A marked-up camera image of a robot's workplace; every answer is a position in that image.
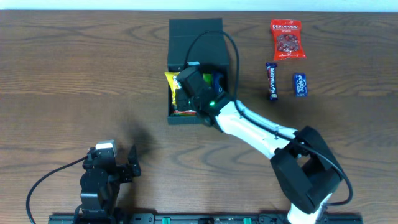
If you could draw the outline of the red snack bag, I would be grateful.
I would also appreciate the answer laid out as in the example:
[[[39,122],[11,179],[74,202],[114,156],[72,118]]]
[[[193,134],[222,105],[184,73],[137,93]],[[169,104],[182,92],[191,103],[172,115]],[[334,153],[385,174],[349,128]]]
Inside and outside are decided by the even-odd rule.
[[[270,24],[274,40],[274,60],[307,58],[302,47],[302,22],[291,19],[273,19]]]

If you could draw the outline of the yellow snack bag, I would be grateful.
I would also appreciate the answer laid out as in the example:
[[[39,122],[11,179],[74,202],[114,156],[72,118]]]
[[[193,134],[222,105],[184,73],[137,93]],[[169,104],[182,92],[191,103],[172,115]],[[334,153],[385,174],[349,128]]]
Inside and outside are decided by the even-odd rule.
[[[176,106],[176,90],[181,89],[180,83],[177,81],[179,72],[165,72],[167,82],[169,84],[170,90],[172,92],[172,105]]]

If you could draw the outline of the blue Oreo pack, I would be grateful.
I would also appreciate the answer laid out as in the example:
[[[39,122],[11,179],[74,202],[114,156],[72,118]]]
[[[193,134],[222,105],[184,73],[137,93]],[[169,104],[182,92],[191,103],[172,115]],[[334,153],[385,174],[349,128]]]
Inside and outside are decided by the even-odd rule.
[[[217,95],[221,94],[224,91],[221,84],[223,79],[224,75],[222,73],[217,72],[215,70],[212,71],[212,88],[214,89]]]

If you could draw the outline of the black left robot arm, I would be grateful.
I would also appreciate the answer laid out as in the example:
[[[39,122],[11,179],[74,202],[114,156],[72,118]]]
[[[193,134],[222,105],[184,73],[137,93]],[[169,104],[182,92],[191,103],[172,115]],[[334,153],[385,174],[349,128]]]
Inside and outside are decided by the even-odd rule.
[[[129,216],[116,206],[120,185],[141,175],[136,147],[132,146],[125,164],[116,163],[116,144],[102,141],[89,148],[80,179],[81,205],[73,223],[129,223]]]

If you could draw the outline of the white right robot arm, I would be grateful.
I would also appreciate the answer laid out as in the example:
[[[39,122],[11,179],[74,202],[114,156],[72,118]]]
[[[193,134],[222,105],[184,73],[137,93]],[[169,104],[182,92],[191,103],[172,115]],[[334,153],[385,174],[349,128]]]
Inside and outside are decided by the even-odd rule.
[[[317,223],[343,180],[343,171],[319,132],[300,131],[259,116],[232,99],[216,94],[196,67],[176,77],[189,106],[207,125],[235,136],[265,155],[285,196],[291,202],[289,223]]]

